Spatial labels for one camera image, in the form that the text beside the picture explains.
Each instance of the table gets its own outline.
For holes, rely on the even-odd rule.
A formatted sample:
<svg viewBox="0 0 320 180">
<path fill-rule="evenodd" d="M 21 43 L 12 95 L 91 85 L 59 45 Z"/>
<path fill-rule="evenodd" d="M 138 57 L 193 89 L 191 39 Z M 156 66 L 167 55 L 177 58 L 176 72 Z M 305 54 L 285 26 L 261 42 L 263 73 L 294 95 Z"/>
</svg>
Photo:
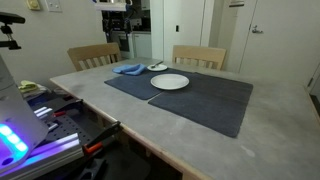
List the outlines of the table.
<svg viewBox="0 0 320 180">
<path fill-rule="evenodd" d="M 183 179 L 320 179 L 320 121 L 303 86 L 165 62 L 254 85 L 233 139 L 103 83 L 120 76 L 114 67 L 158 61 L 135 58 L 51 81 L 101 116 L 121 121 L 129 136 L 182 172 Z"/>
</svg>

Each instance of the electronic device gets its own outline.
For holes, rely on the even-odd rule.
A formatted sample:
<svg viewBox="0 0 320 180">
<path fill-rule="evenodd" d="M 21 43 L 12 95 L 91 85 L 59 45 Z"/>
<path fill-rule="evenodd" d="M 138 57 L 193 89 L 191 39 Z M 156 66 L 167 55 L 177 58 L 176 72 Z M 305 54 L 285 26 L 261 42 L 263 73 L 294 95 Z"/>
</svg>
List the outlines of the electronic device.
<svg viewBox="0 0 320 180">
<path fill-rule="evenodd" d="M 12 23 L 25 23 L 21 16 L 0 12 L 2 33 L 7 41 L 0 41 L 0 47 L 20 49 L 12 38 Z M 5 62 L 0 56 L 0 176 L 1 173 L 18 166 L 26 160 L 31 151 L 48 133 L 48 127 L 41 122 L 24 101 Z"/>
<path fill-rule="evenodd" d="M 127 11 L 132 5 L 132 0 L 129 3 L 126 0 L 94 0 L 95 8 L 99 11 Z"/>
</svg>

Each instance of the kitchen cabinet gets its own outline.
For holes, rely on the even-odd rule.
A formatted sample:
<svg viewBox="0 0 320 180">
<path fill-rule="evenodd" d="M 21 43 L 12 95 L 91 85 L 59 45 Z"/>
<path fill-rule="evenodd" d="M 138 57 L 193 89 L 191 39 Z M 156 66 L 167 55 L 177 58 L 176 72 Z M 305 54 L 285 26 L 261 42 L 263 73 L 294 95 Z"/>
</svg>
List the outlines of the kitchen cabinet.
<svg viewBox="0 0 320 180">
<path fill-rule="evenodd" d="M 150 10 L 150 0 L 141 0 L 141 9 Z"/>
<path fill-rule="evenodd" d="M 136 57 L 152 58 L 151 34 L 134 33 Z"/>
</svg>

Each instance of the wooden chair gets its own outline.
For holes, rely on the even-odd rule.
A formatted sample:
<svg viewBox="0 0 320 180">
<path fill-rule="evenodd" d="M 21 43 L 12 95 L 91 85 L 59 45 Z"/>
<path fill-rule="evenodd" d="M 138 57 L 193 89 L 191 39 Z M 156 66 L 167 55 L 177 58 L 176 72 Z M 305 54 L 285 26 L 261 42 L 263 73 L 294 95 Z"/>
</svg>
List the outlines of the wooden chair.
<svg viewBox="0 0 320 180">
<path fill-rule="evenodd" d="M 225 55 L 225 49 L 175 45 L 173 47 L 172 62 L 220 70 Z"/>
<path fill-rule="evenodd" d="M 77 71 L 121 61 L 117 43 L 70 48 L 68 55 Z"/>
</svg>

